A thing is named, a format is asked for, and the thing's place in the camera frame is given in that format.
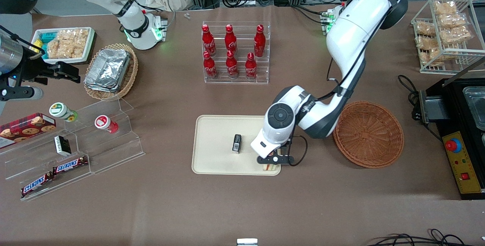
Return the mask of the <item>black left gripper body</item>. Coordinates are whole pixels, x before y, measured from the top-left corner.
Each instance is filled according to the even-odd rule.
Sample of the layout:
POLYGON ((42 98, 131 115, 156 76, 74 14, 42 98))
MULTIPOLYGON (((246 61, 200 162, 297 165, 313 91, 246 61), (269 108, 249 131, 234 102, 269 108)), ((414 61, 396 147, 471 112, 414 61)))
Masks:
POLYGON ((292 141, 293 141, 292 138, 288 139, 288 141, 286 141, 286 143, 284 143, 282 146, 271 151, 268 154, 268 157, 270 157, 270 156, 280 156, 280 157, 289 156, 289 149, 291 147, 292 141))

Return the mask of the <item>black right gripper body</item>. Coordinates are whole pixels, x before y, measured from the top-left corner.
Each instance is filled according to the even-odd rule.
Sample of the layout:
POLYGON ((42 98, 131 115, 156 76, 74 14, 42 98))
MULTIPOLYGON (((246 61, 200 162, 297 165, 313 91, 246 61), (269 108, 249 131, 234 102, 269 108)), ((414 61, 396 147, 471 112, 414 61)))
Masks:
POLYGON ((21 86, 25 81, 32 82, 35 77, 46 77, 57 80, 55 71, 48 63, 45 63, 41 58, 30 60, 26 58, 22 60, 19 65, 13 70, 13 86, 21 86))

